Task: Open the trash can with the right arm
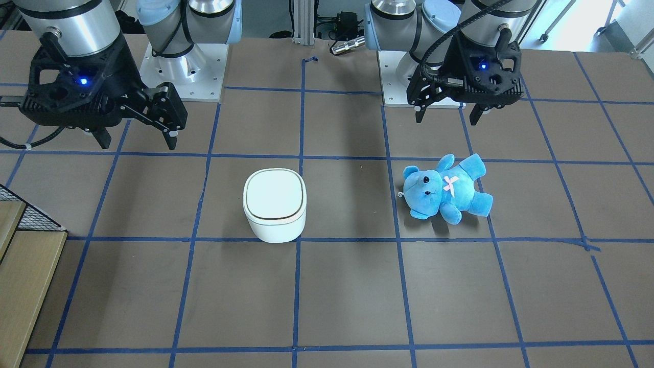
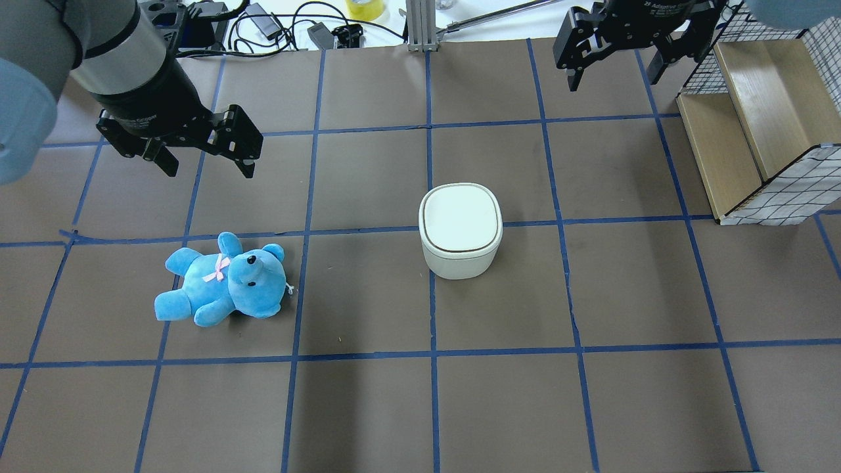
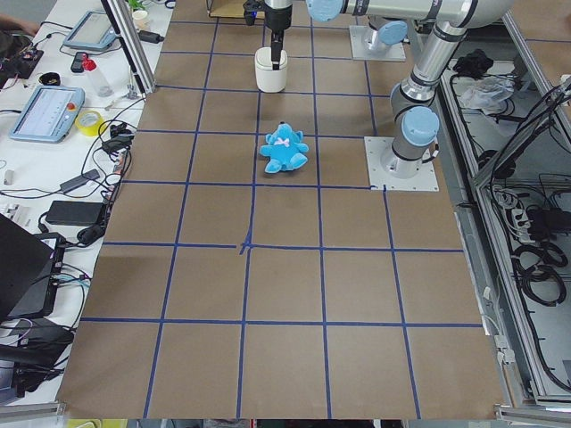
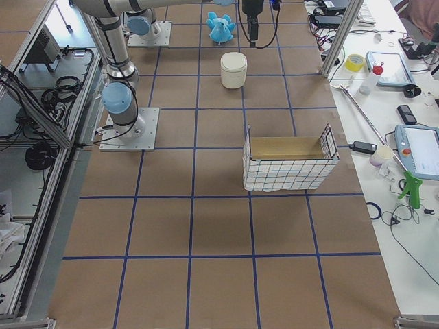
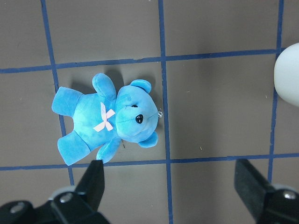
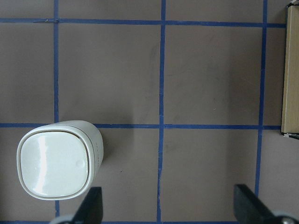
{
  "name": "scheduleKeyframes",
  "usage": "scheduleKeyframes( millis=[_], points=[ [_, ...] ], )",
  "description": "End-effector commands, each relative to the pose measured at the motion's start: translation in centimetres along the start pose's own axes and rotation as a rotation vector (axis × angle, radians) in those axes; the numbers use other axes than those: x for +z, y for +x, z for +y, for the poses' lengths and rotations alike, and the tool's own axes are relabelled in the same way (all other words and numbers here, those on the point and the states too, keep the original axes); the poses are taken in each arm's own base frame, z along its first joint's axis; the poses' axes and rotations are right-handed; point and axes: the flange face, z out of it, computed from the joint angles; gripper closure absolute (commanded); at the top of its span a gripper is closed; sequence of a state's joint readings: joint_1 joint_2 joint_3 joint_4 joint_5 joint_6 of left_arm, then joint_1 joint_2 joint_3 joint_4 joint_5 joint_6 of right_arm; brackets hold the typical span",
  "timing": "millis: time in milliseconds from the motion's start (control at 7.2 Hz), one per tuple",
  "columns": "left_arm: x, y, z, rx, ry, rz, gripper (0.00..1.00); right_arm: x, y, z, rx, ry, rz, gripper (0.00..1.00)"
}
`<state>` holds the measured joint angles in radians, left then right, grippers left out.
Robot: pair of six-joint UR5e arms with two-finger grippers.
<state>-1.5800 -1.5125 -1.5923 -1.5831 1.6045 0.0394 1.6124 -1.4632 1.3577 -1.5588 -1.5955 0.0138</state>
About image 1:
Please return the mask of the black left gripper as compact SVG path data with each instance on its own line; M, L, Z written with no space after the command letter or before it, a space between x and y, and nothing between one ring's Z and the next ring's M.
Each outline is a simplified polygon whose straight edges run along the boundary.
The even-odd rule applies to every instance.
M495 45L481 45L461 31L450 44L438 72L418 65L407 87L407 102L422 123L427 108L449 97L456 102L476 103L469 114L471 126L490 110L490 105L509 105L520 100L521 49L511 31L500 31Z

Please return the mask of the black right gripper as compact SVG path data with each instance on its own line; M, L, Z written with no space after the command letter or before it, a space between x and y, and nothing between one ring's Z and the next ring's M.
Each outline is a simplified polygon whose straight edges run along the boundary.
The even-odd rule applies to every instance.
M89 56L64 54L54 34L40 38L31 60L30 80L19 111L42 126L94 128L91 135L102 149L112 142L106 127L123 116L161 132L170 150L189 116L172 82L146 88L120 34L107 48Z

